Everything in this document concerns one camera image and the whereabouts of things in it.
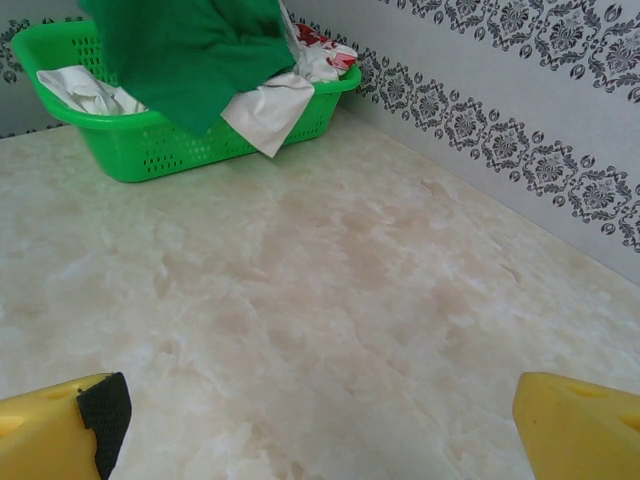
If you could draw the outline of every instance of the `white cloth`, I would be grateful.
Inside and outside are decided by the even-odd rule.
[[[41,70],[38,80],[69,108],[93,115],[127,115],[147,108],[122,88],[96,79],[82,65]]]
[[[278,75],[234,96],[222,118],[259,151],[273,158],[304,113],[315,89],[295,73]]]

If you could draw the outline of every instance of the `green cloth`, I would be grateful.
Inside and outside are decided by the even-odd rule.
[[[278,0],[79,0],[107,69],[151,110],[202,135],[238,92],[291,69]]]

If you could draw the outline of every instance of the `wall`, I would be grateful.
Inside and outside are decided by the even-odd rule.
[[[77,19],[77,0],[3,0],[0,5],[0,138],[59,125],[49,116],[11,50],[11,39],[31,25]]]
[[[634,3],[287,0],[359,50],[350,110],[640,284]]]

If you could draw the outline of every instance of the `plastic basket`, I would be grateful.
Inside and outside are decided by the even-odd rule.
[[[97,116],[68,108],[40,84],[39,70],[84,65],[100,80],[117,85],[102,61],[93,22],[37,25],[18,33],[12,45],[49,113],[77,126],[102,169],[116,180],[141,182],[256,151],[222,118],[204,137],[196,137],[158,112]],[[321,136],[342,92],[356,88],[360,79],[354,66],[338,82],[315,85],[315,94],[285,145]]]

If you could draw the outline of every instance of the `beige floor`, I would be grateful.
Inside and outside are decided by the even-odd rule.
[[[522,372],[639,390],[638,287],[345,113],[141,185],[0,158],[0,396],[123,371],[114,480],[531,479]]]

